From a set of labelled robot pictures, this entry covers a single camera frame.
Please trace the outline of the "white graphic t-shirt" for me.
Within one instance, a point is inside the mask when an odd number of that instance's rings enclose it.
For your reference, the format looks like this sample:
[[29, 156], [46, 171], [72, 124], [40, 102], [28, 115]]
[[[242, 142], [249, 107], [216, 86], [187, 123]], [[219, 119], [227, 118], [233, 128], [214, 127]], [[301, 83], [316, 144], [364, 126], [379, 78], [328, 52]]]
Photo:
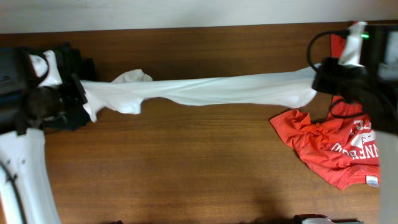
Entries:
[[83, 81], [87, 103], [83, 109], [92, 121], [103, 108], [122, 114], [139, 114], [141, 103], [166, 98], [181, 105], [262, 104], [300, 108], [316, 91], [310, 67], [295, 72], [262, 73], [236, 77], [154, 81], [141, 69], [122, 73], [111, 82]]

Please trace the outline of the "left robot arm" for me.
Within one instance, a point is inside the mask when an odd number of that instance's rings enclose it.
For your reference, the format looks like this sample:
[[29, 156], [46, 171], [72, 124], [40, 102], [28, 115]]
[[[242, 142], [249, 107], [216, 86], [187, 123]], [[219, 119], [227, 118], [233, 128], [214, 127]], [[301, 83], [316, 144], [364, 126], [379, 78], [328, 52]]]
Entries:
[[90, 117], [80, 73], [92, 62], [70, 44], [1, 49], [1, 203], [7, 223], [60, 223], [45, 164], [45, 133]]

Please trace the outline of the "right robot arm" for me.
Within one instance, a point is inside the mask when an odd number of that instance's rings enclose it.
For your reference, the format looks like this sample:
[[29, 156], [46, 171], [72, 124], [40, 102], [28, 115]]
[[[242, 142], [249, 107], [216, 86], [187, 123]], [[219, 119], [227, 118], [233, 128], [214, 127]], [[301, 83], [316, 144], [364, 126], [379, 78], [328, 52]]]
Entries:
[[[344, 38], [345, 49], [316, 66], [312, 46], [326, 35]], [[309, 42], [306, 58], [316, 73], [314, 90], [359, 103], [370, 117], [381, 150], [379, 222], [397, 223], [397, 24], [356, 22], [321, 32]]]

